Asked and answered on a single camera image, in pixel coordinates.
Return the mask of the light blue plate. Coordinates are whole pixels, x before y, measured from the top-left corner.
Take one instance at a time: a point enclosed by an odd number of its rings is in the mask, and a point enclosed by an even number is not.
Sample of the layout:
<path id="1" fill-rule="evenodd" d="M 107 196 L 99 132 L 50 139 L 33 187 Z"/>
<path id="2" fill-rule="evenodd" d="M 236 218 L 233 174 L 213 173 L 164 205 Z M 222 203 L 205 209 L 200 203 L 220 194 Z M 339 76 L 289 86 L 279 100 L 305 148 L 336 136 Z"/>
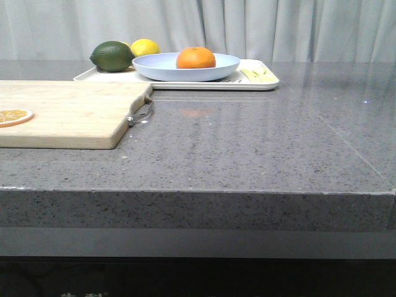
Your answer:
<path id="1" fill-rule="evenodd" d="M 206 82 L 222 79 L 234 73 L 240 59 L 215 53 L 215 67 L 177 68 L 179 53 L 150 54 L 134 58 L 132 64 L 137 72 L 146 78 L 165 82 Z"/>

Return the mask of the orange fruit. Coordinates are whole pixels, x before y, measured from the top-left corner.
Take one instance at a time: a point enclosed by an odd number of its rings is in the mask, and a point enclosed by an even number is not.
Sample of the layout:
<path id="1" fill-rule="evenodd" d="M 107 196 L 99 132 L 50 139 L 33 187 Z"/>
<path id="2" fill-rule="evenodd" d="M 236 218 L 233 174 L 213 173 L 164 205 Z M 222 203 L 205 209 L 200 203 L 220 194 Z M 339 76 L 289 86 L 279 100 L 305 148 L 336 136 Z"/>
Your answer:
<path id="1" fill-rule="evenodd" d="M 200 69 L 216 66 L 212 51 L 205 47 L 195 46 L 183 49 L 176 58 L 178 69 Z"/>

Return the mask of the yellow lemon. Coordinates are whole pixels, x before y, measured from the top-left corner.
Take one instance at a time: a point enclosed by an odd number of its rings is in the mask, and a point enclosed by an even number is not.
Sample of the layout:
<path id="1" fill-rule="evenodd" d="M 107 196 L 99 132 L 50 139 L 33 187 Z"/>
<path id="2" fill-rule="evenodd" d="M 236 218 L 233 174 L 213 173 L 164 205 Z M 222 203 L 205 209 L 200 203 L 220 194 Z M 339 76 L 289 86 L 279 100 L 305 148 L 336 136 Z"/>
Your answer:
<path id="1" fill-rule="evenodd" d="M 136 58 L 160 53 L 160 47 L 158 43 L 146 38 L 141 38 L 133 42 L 133 44 L 130 46 L 130 49 Z"/>

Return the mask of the green lime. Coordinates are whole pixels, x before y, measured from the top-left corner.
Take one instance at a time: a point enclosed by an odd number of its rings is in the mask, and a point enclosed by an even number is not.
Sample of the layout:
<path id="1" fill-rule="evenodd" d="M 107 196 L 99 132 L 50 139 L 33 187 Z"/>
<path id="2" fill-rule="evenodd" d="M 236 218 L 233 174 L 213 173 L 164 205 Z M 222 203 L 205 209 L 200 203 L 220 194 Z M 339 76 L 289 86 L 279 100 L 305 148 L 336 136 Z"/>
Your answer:
<path id="1" fill-rule="evenodd" d="M 90 55 L 91 62 L 106 72 L 124 71 L 132 64 L 134 58 L 130 47 L 120 41 L 100 43 Z"/>

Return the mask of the wooden cutting board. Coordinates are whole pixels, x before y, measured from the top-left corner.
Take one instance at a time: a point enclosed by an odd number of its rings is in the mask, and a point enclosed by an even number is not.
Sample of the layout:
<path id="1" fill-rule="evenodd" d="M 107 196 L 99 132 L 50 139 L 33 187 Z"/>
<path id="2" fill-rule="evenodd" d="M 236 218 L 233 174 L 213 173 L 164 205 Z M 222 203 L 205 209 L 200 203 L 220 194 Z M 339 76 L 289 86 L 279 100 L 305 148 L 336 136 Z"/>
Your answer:
<path id="1" fill-rule="evenodd" d="M 149 82 L 1 81 L 1 109 L 34 113 L 1 128 L 4 148 L 113 149 L 127 117 L 152 93 Z"/>

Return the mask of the white curtain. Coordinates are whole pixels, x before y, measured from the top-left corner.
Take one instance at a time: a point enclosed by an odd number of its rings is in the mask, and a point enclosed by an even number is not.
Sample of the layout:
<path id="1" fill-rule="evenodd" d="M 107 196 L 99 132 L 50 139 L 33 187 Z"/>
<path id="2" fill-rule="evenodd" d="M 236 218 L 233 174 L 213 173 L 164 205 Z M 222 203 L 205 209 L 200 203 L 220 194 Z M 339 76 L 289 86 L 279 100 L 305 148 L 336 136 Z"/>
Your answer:
<path id="1" fill-rule="evenodd" d="M 394 62 L 394 1 L 2 1 L 1 58 L 86 60 L 140 38 L 273 62 Z"/>

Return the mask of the orange slice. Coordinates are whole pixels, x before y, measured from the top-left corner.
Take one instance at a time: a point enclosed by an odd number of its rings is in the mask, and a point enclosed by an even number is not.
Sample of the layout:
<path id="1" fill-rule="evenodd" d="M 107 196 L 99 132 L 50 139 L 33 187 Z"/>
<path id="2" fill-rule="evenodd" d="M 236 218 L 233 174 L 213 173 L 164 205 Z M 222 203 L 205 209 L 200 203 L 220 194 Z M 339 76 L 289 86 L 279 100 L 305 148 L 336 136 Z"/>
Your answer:
<path id="1" fill-rule="evenodd" d="M 33 119 L 34 112 L 25 109 L 1 110 L 1 127 L 11 127 Z"/>

